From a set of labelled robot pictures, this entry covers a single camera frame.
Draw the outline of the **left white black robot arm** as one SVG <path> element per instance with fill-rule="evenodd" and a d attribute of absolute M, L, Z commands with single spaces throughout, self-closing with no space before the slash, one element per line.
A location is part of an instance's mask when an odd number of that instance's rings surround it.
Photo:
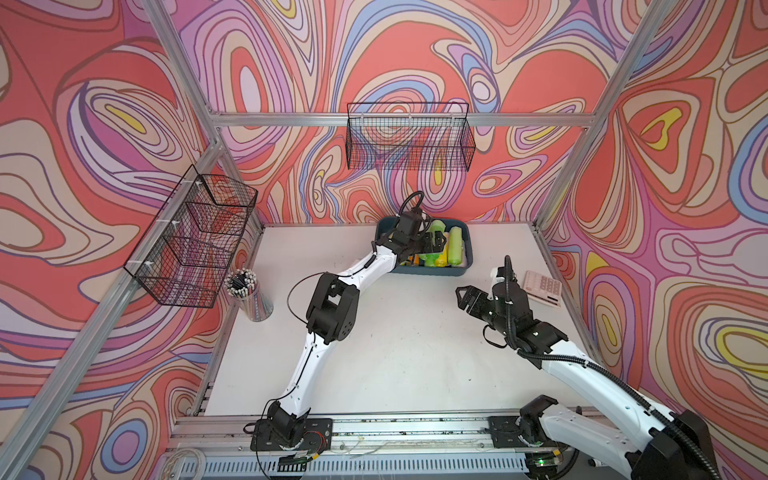
<path fill-rule="evenodd" d="M 253 423 L 250 449 L 320 450 L 327 436 L 307 425 L 316 377 L 337 343 L 351 333 L 362 292 L 412 256 L 441 253 L 447 244 L 436 219 L 419 207 L 396 216 L 394 226 L 371 242 L 370 252 L 340 273 L 322 272 L 309 301 L 302 354 L 283 394 L 266 402 Z"/>

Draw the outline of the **yellow roll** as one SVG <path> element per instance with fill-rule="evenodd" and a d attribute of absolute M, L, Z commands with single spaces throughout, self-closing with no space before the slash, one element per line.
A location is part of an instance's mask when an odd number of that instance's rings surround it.
<path fill-rule="evenodd" d="M 437 255 L 437 258 L 434 260 L 434 266 L 437 268 L 444 268 L 449 265 L 448 261 L 448 253 L 446 250 L 441 252 Z"/>

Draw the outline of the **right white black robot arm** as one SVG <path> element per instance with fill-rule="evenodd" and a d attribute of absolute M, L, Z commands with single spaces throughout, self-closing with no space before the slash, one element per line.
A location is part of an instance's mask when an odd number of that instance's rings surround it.
<path fill-rule="evenodd" d="M 677 413 L 592 361 L 564 332 L 535 318 L 516 283 L 502 280 L 490 292 L 463 286 L 455 293 L 460 310 L 500 333 L 518 356 L 570 387 L 609 421 L 592 420 L 540 395 L 519 410 L 521 442 L 566 444 L 626 479 L 719 478 L 711 435 L 698 414 Z"/>

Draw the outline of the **light green roll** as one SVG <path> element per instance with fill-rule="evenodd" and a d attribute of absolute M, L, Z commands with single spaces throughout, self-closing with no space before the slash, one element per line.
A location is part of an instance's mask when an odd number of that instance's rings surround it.
<path fill-rule="evenodd" d="M 464 259 L 463 229 L 453 226 L 449 231 L 447 262 L 451 266 L 460 267 Z"/>

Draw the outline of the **teal plastic storage box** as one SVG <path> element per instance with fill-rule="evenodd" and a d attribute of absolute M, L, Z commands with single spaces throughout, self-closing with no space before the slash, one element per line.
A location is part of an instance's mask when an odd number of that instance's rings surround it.
<path fill-rule="evenodd" d="M 374 237 L 374 240 L 376 240 L 379 236 L 384 234 L 385 232 L 391 230 L 396 221 L 398 216 L 390 216 L 385 217 L 382 220 L 380 220 L 377 224 L 377 230 L 376 235 Z M 413 275 L 436 275 L 436 276 L 461 276 L 465 273 L 465 271 L 472 265 L 473 262 L 473 254 L 472 254 L 472 248 L 471 248 L 471 239 L 469 236 L 469 230 L 466 224 L 464 224 L 461 221 L 458 220 L 442 220 L 446 225 L 446 237 L 447 237 L 447 244 L 445 250 L 448 250 L 448 239 L 449 239 L 449 231 L 453 226 L 460 226 L 463 229 L 463 240 L 464 240 L 464 259 L 463 264 L 460 267 L 455 267 L 448 265 L 444 268 L 437 268 L 437 267 L 425 267 L 420 259 L 420 265 L 419 266 L 411 266 L 408 258 L 406 260 L 397 260 L 397 264 L 395 265 L 394 269 L 392 270 L 395 274 L 413 274 Z"/>

